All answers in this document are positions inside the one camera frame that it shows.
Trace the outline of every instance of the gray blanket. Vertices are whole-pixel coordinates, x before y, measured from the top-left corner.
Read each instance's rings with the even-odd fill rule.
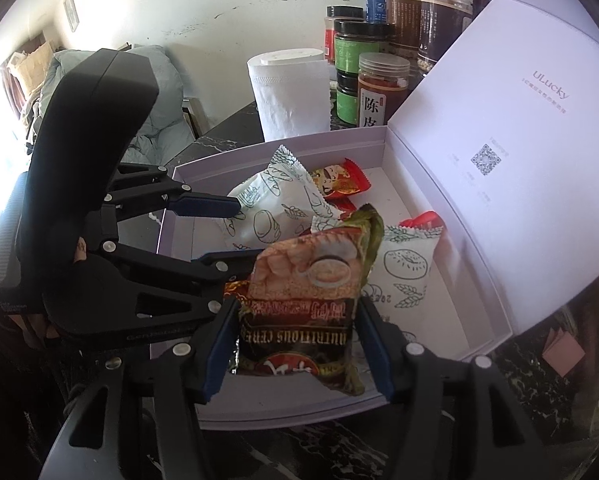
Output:
[[[182,114],[182,80],[163,47],[141,46],[132,48],[129,52],[148,57],[160,86],[160,95],[145,123],[131,141],[122,162],[164,165],[194,140]],[[42,85],[42,117],[60,79],[91,54],[92,52],[84,50],[63,50],[53,56]]]

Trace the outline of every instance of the white label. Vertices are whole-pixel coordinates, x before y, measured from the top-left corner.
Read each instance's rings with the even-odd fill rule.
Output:
[[[362,88],[359,93],[359,126],[381,126],[384,124],[386,96]]]

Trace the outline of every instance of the green label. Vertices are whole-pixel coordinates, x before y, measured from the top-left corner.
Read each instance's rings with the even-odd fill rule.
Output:
[[[356,74],[359,72],[359,54],[379,52],[379,41],[351,41],[335,38],[335,68]]]
[[[349,124],[357,124],[357,96],[337,91],[337,116]]]

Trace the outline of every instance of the paper towel roll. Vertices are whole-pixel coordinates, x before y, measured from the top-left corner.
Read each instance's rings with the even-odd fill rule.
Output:
[[[264,140],[329,131],[328,62],[314,60],[315,50],[268,52],[248,60]]]

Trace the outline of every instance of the box lid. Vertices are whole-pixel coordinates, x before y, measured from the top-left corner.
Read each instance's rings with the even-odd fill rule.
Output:
[[[568,0],[524,1],[493,0],[388,123],[464,223],[516,333],[599,275],[599,30],[572,1],[566,14]]]

